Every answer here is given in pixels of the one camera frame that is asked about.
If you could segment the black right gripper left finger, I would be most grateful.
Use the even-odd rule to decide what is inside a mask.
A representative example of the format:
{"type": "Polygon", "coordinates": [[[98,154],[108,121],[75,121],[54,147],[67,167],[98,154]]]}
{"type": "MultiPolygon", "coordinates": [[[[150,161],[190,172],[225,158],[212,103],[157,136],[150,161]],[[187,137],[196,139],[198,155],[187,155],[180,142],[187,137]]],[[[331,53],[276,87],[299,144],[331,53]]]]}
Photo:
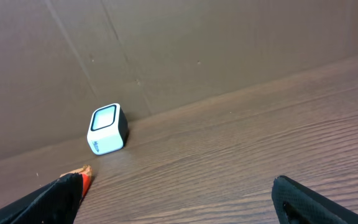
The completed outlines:
{"type": "Polygon", "coordinates": [[[74,222],[83,198],[83,176],[67,174],[0,209],[0,224],[74,222]]]}

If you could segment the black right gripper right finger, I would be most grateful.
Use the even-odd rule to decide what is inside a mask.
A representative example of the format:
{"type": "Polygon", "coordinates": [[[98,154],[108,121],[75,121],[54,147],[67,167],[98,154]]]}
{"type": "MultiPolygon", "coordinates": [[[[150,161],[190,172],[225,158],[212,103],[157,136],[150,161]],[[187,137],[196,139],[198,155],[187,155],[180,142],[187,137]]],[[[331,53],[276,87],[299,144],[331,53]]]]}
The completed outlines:
{"type": "Polygon", "coordinates": [[[284,175],[273,182],[272,201],[281,224],[358,224],[358,214],[284,175]]]}

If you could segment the orange spaghetti packet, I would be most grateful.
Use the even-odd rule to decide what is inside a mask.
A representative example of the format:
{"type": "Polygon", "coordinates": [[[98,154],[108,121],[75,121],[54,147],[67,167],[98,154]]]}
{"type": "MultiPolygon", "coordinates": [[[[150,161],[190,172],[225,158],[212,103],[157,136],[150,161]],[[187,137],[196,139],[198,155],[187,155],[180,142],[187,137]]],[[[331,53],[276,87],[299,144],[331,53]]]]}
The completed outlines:
{"type": "Polygon", "coordinates": [[[61,174],[60,177],[63,177],[67,174],[81,174],[83,178],[83,190],[82,190],[82,198],[85,197],[88,189],[90,188],[92,177],[93,177],[93,170],[90,165],[84,165],[82,168],[75,169],[69,171],[67,173],[61,174]]]}

